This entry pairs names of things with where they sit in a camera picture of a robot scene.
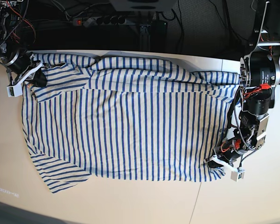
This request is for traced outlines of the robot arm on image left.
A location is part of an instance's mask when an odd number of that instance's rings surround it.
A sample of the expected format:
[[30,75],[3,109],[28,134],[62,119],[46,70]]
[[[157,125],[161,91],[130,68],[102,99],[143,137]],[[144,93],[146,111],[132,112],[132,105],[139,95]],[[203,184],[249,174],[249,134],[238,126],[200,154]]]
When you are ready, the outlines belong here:
[[28,0],[0,0],[0,64],[5,67],[10,84],[21,80],[44,87],[47,79],[40,61],[26,47],[35,43],[36,31],[26,18]]

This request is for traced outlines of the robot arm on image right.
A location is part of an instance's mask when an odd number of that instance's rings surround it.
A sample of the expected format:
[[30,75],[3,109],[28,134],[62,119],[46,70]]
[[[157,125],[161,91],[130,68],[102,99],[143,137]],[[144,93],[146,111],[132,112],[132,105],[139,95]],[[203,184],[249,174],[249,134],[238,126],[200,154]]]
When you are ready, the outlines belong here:
[[240,60],[239,87],[228,111],[228,128],[235,118],[234,136],[222,141],[204,162],[212,170],[235,168],[265,143],[268,110],[274,108],[275,88],[280,85],[280,0],[259,0],[252,33]]

